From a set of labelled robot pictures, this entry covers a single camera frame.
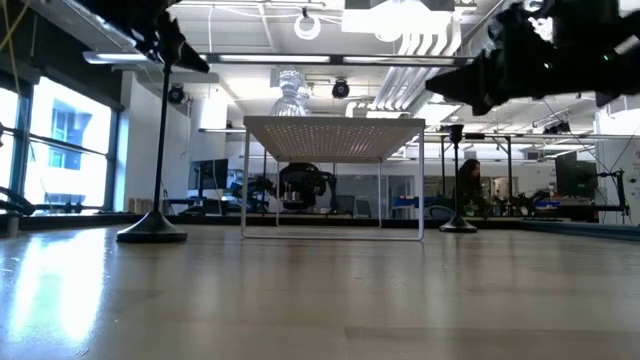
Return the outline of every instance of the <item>round stand base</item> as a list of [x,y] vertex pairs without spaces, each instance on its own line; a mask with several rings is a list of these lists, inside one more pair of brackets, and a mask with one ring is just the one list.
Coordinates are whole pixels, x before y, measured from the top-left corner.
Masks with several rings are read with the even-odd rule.
[[454,216],[448,223],[440,226],[442,232],[452,233],[475,233],[478,232],[478,228],[469,224],[460,215]]
[[133,226],[118,231],[117,241],[127,243],[172,243],[187,240],[182,231],[167,220],[159,211],[147,213]]

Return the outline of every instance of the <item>desk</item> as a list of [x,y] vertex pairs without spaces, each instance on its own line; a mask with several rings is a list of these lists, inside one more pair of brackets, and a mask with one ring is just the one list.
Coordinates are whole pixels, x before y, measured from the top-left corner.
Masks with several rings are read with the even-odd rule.
[[[276,199],[280,199],[280,163],[350,163],[378,165],[378,219],[382,227],[382,163],[401,146],[418,136],[418,174],[424,178],[424,119],[368,119],[293,116],[245,116],[244,174],[249,174],[251,137],[254,136],[276,160]],[[247,199],[247,182],[242,184],[242,198]],[[424,213],[423,187],[418,187],[419,211]],[[280,218],[280,202],[276,206],[276,224]],[[246,201],[241,206],[241,234],[247,239],[317,239],[372,240],[370,237],[323,236],[310,232],[308,236],[269,236],[247,233]],[[418,218],[415,237],[393,240],[422,241],[424,217]]]

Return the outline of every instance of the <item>ceiling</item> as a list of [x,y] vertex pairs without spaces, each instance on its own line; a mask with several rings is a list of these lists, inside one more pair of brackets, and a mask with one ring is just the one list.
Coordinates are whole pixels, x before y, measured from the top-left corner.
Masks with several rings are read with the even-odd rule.
[[[344,0],[324,1],[325,10],[309,10],[310,14],[340,16]],[[498,0],[476,0],[477,10],[461,19],[462,36],[468,32]],[[33,8],[56,25],[74,35],[96,51],[129,52],[131,46],[116,34],[105,32],[93,19],[83,16],[63,1],[45,4],[32,2]],[[324,54],[394,54],[398,52],[400,41],[382,42],[373,34],[343,33],[338,24],[321,22],[321,32],[314,40],[303,40],[294,32],[294,22],[298,9],[264,8],[263,18],[258,8],[233,8],[231,10],[211,7],[173,7],[170,12],[177,17],[183,33],[190,44],[199,52],[236,53],[324,53]],[[268,114],[279,97],[278,89],[270,88],[270,76],[274,66],[214,65],[212,72],[220,76],[235,98],[236,105],[244,115]],[[346,78],[351,86],[350,97],[371,100],[380,91],[388,68],[385,67],[330,67],[302,66],[307,86],[313,87],[309,102],[316,114],[340,116],[345,113],[348,101],[334,100],[331,88],[336,78]],[[149,65],[145,74],[157,75],[159,68]],[[209,91],[207,84],[185,84],[185,89],[194,97],[204,96]],[[592,128],[595,105],[586,96],[576,99],[574,95],[547,99],[554,111],[571,109],[574,130]],[[549,107],[541,102],[516,100],[501,106],[483,117],[473,117],[467,106],[455,115],[458,121],[474,127],[474,130],[515,131],[530,126],[532,122],[551,115]]]

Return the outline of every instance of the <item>perforated tabletop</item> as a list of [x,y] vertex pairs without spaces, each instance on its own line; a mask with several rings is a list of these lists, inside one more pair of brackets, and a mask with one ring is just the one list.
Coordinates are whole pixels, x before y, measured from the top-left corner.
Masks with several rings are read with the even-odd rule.
[[378,163],[424,130],[423,119],[245,116],[249,133],[283,162]]

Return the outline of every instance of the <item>black stand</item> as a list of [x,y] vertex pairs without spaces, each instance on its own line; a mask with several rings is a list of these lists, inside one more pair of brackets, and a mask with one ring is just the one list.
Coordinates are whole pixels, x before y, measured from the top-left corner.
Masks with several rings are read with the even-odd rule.
[[449,126],[449,140],[453,143],[453,149],[455,152],[455,171],[456,171],[456,190],[455,190],[455,202],[456,202],[456,215],[449,220],[448,223],[440,226],[440,231],[451,233],[475,233],[478,228],[469,224],[460,215],[460,204],[458,199],[458,191],[460,186],[458,184],[458,144],[462,140],[462,128],[464,125],[451,125]]
[[158,163],[156,164],[156,187],[153,196],[153,211],[147,213],[135,225],[118,231],[117,240],[129,243],[170,243],[187,240],[187,233],[167,220],[160,212],[160,183],[162,181],[162,159],[164,156],[164,132],[167,125],[167,98],[171,63],[164,66],[162,88],[162,113],[160,115],[160,138],[158,140]]

